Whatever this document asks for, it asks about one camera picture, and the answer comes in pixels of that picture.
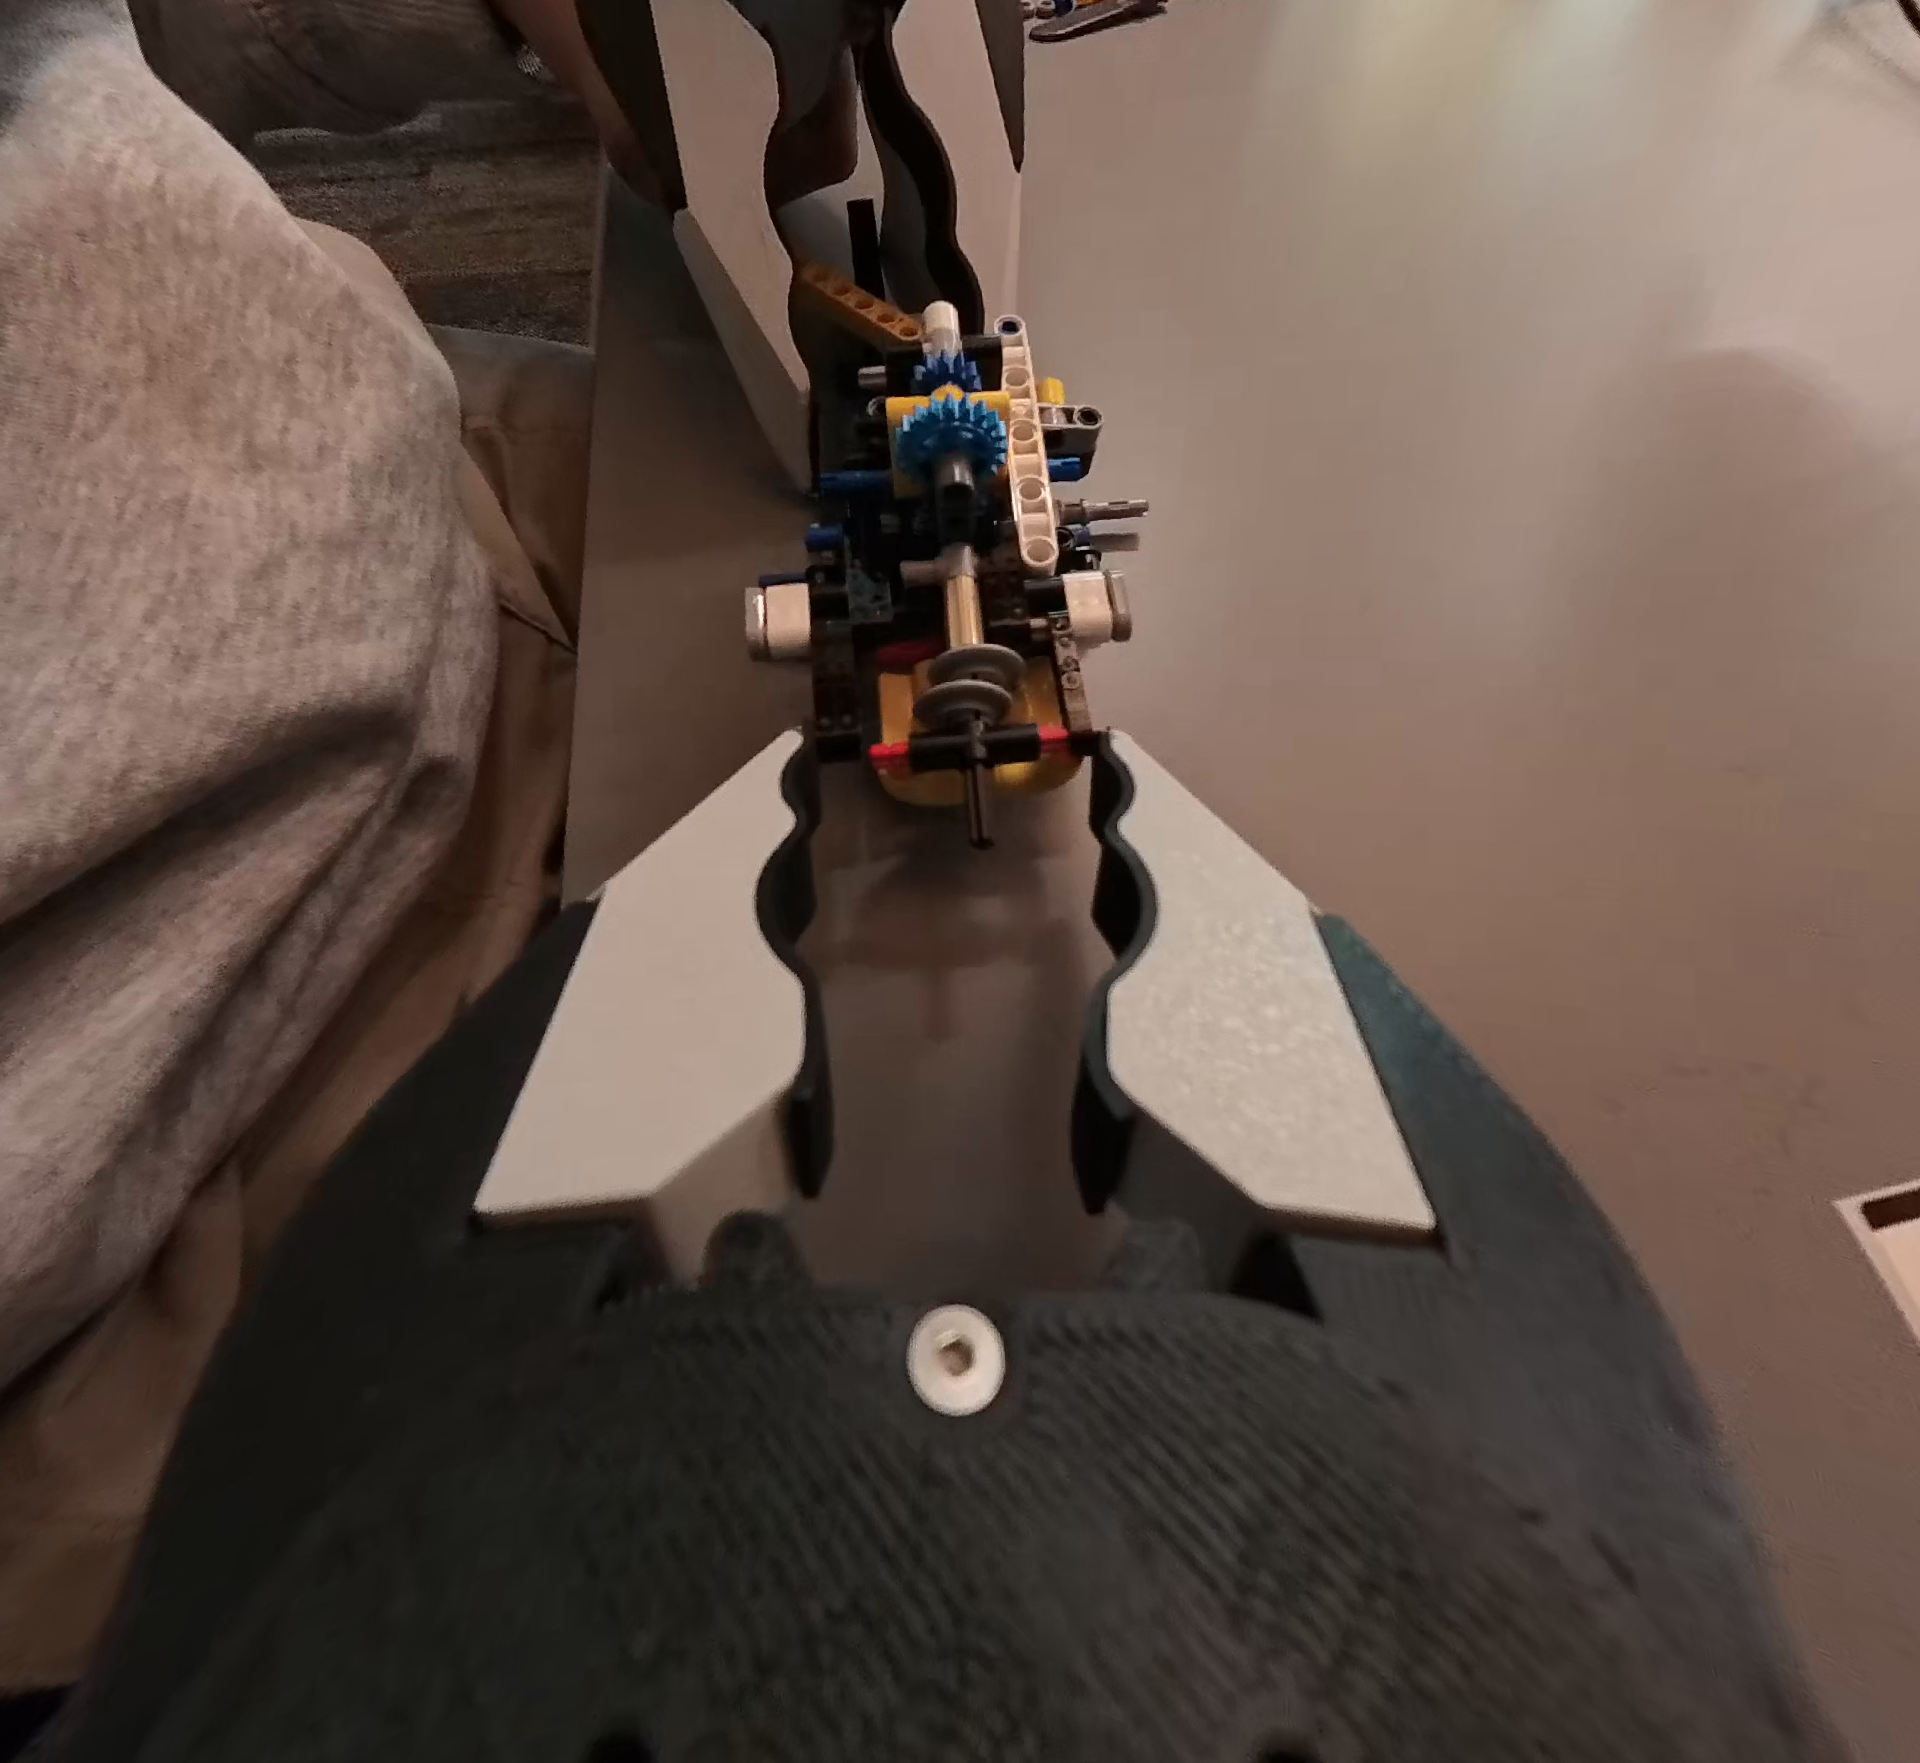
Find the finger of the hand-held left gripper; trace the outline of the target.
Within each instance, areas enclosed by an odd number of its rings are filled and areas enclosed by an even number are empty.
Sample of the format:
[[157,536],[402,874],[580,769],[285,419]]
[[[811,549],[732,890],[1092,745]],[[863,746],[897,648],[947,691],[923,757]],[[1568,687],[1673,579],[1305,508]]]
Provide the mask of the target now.
[[776,53],[732,0],[647,0],[681,172],[674,240],[772,456],[815,485],[813,380],[793,335],[795,262],[766,188]]
[[897,307],[1016,310],[1021,162],[973,0],[903,0],[865,49],[859,85]]

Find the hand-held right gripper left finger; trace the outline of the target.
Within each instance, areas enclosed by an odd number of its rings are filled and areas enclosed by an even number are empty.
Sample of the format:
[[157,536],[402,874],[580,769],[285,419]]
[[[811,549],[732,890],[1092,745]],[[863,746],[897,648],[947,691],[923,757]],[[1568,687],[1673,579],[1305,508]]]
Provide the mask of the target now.
[[822,1192],[829,1037],[802,957],[820,800],[815,751],[787,731],[596,892],[482,1221],[708,1238]]

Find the person's beige pants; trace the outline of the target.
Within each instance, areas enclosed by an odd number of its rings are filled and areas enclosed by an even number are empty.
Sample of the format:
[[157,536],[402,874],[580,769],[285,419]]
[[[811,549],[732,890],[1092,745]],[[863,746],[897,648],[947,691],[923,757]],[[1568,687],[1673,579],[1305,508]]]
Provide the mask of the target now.
[[429,332],[460,388],[468,504],[498,579],[492,713],[468,817],[129,1290],[6,1392],[4,1700],[60,1690],[86,1666],[182,1418],[270,1247],[371,1107],[559,899],[592,361],[548,339]]

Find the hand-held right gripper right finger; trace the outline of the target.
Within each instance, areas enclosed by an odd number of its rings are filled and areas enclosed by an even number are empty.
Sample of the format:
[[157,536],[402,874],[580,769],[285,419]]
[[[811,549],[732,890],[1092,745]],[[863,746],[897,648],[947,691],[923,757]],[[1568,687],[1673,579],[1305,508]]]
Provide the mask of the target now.
[[1107,966],[1071,1102],[1083,1209],[1202,1238],[1433,1238],[1309,896],[1131,737],[1089,771]]

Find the person's grey sweatshirt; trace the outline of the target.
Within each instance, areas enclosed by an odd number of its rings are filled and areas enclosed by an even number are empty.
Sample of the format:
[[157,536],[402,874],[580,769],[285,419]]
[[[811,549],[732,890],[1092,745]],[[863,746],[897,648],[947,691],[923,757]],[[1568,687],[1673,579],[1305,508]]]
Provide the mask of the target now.
[[4,0],[4,1388],[285,1085],[492,705],[453,375],[247,141],[129,0]]

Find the multicolour lego vehicle assembly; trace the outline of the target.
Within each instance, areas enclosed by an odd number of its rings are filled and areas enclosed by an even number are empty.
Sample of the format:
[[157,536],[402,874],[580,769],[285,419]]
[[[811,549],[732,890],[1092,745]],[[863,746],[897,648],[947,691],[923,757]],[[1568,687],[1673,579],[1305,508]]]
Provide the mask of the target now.
[[850,270],[800,261],[795,297],[832,332],[805,555],[744,592],[751,659],[798,666],[806,745],[903,807],[964,813],[1065,787],[1091,755],[1086,657],[1129,641],[1101,534],[1140,498],[1085,493],[1102,414],[1038,375],[1021,314],[964,326],[892,303],[873,202],[848,204]]

